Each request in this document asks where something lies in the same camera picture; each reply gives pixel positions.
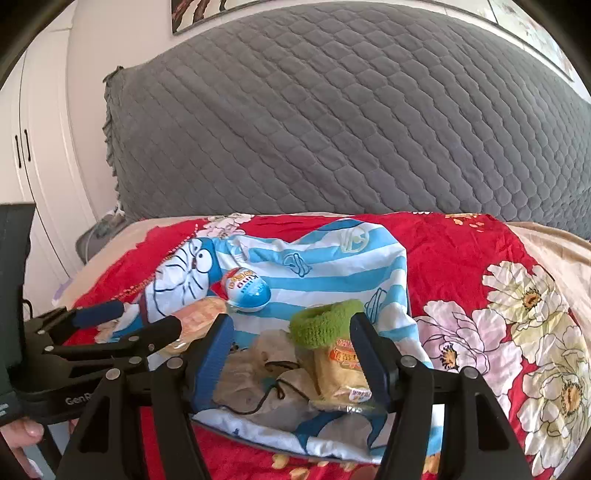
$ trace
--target headboard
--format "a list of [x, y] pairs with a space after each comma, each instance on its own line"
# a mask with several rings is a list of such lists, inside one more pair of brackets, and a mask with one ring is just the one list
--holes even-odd
[[461, 20], [368, 2], [276, 9], [105, 80], [131, 219], [484, 212], [591, 237], [591, 106]]

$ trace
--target screw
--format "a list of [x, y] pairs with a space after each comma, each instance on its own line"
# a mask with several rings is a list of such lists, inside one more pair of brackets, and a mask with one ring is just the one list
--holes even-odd
[[116, 378], [119, 378], [120, 375], [121, 371], [118, 368], [111, 368], [105, 376], [107, 377], [107, 380], [115, 380]]
[[404, 355], [400, 359], [400, 363], [407, 368], [414, 368], [417, 366], [417, 359], [410, 355]]
[[174, 356], [166, 362], [166, 366], [172, 370], [181, 368], [183, 366], [183, 359], [179, 356]]
[[462, 373], [473, 380], [478, 378], [478, 370], [476, 370], [474, 367], [464, 367], [462, 369]]

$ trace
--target plastic egg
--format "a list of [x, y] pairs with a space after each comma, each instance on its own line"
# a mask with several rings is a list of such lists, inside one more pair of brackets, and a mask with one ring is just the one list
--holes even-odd
[[239, 312], [258, 312], [271, 300], [267, 282], [249, 268], [239, 268], [225, 279], [228, 305]]

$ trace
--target green knitted sock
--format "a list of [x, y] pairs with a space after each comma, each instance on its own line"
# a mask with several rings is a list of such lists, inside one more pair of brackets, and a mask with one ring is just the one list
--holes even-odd
[[351, 317], [362, 311], [359, 300], [302, 310], [291, 317], [291, 340], [306, 348], [332, 345], [338, 338], [349, 338]]

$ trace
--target wardrobe door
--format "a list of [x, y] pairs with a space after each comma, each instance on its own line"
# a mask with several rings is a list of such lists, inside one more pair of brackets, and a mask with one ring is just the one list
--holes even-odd
[[[20, 58], [0, 90], [0, 203], [33, 202], [19, 133], [24, 57]], [[31, 252], [27, 259], [23, 295], [33, 305], [34, 314], [40, 314], [52, 308], [51, 299], [68, 280], [68, 275], [57, 258], [37, 212], [30, 238]], [[29, 318], [26, 308], [24, 315], [26, 319]]]
[[24, 56], [0, 90], [0, 203], [32, 202], [20, 136], [20, 90]]
[[49, 240], [66, 273], [82, 268], [76, 239], [96, 219], [82, 184], [67, 108], [69, 30], [43, 32], [27, 50], [22, 74], [21, 140], [29, 184]]

